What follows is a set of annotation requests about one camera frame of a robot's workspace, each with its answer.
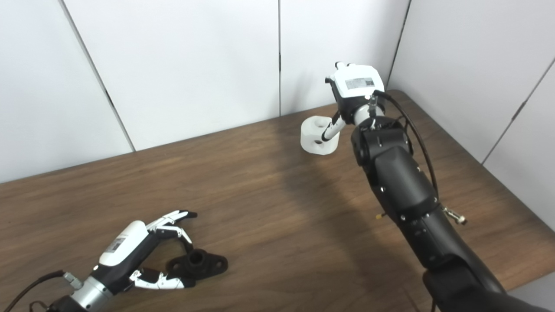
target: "white wall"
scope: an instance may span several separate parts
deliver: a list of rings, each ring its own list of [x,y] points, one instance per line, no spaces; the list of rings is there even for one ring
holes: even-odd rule
[[[130,151],[58,1],[1,1],[0,183]]]
[[[335,102],[337,61],[374,66],[384,83],[408,0],[281,0],[281,114]]]
[[[497,179],[553,230],[554,119],[555,67],[552,67],[484,163]]]
[[[66,0],[137,149],[279,115],[278,0]]]
[[[483,161],[555,57],[552,0],[412,1],[388,89]]]

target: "robotic hand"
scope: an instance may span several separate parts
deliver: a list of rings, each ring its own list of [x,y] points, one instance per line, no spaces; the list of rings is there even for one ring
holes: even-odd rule
[[[63,271],[45,275],[46,278],[39,279],[24,290],[6,311],[36,284],[62,275],[75,288],[75,292],[56,300],[47,307],[49,312],[96,312],[113,296],[133,286],[146,289],[189,288],[194,287],[197,280],[225,272],[228,268],[225,257],[194,249],[187,233],[174,225],[183,219],[195,217],[194,212],[176,210],[148,225],[142,221],[133,221],[106,248],[85,282],[81,283],[71,273]],[[167,263],[168,273],[141,268],[141,263],[160,241],[171,238],[181,241],[186,254]]]
[[[325,82],[331,85],[338,111],[333,118],[313,116],[305,120],[301,146],[313,154],[332,153],[337,148],[339,132],[347,124],[355,125],[351,143],[357,164],[385,211],[378,218],[391,218],[427,269],[423,281],[433,302],[443,312],[546,311],[508,296],[454,230],[447,217],[457,224],[466,223],[466,219],[441,204],[423,140],[402,107],[384,92],[376,69],[340,62],[335,66],[337,71]],[[402,116],[384,116],[385,100]],[[408,126],[422,148],[431,183],[412,157]]]

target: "wooden table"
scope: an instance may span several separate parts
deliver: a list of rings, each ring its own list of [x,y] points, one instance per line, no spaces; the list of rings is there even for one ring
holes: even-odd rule
[[[555,234],[404,94],[421,131],[442,201],[470,221],[457,230],[507,289],[555,270]],[[0,305],[40,275],[85,278],[133,220],[175,209],[197,248],[229,270],[186,290],[133,289],[105,311],[422,311],[423,269],[387,218],[341,135],[337,151],[311,155],[300,124],[334,105],[0,185]],[[392,108],[388,114],[396,115]],[[419,150],[416,159],[424,169]],[[145,266],[181,255],[163,243]],[[48,281],[23,298],[51,303],[71,292]]]

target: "barcode label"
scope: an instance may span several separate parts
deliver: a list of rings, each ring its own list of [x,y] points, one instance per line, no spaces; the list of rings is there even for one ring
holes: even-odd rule
[[[367,88],[374,87],[374,80],[372,80],[372,78],[356,78],[345,80],[345,84],[347,85],[348,90],[356,88]]]
[[[122,238],[118,237],[114,239],[114,241],[110,244],[110,246],[106,248],[105,253],[115,253],[115,251],[118,250],[118,248],[121,246],[124,240],[125,240],[125,237],[122,237]]]

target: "connector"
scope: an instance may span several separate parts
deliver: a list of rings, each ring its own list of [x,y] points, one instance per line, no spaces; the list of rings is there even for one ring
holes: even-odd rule
[[[66,272],[64,274],[64,278],[66,281],[69,282],[69,284],[75,289],[75,290],[79,290],[83,287],[83,282],[81,280],[79,280],[78,278],[76,278],[73,274],[71,274],[70,272]]]
[[[443,212],[450,217],[451,219],[455,220],[456,224],[465,225],[467,220],[465,216],[459,215],[458,213],[454,212],[453,210],[449,210],[447,207],[443,207]]]

